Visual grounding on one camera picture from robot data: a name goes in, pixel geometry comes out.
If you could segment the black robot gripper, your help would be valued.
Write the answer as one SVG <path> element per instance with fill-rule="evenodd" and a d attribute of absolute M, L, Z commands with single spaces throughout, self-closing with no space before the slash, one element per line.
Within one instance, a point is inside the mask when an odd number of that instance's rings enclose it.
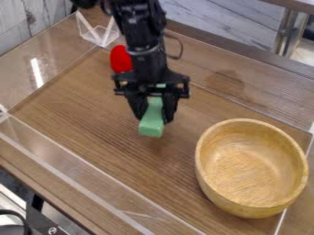
<path fill-rule="evenodd" d="M 188 98 L 189 79 L 173 72 L 167 64 L 163 50 L 143 51 L 136 54 L 127 50 L 132 70 L 112 74 L 113 92 L 124 95 L 136 119 L 141 119 L 148 107 L 147 96 L 161 96 L 163 117 L 172 122 L 179 98 Z"/>

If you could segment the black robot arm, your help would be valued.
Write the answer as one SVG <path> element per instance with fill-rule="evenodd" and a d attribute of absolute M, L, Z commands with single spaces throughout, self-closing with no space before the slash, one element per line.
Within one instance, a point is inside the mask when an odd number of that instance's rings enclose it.
<path fill-rule="evenodd" d="M 148 98 L 159 97 L 163 122 L 172 122 L 179 100 L 189 97 L 189 78 L 168 67 L 164 46 L 167 18 L 159 0 L 69 1 L 83 9 L 100 6 L 103 13 L 113 17 L 125 38 L 132 69 L 112 75 L 115 94 L 125 97 L 136 119 L 144 116 Z"/>

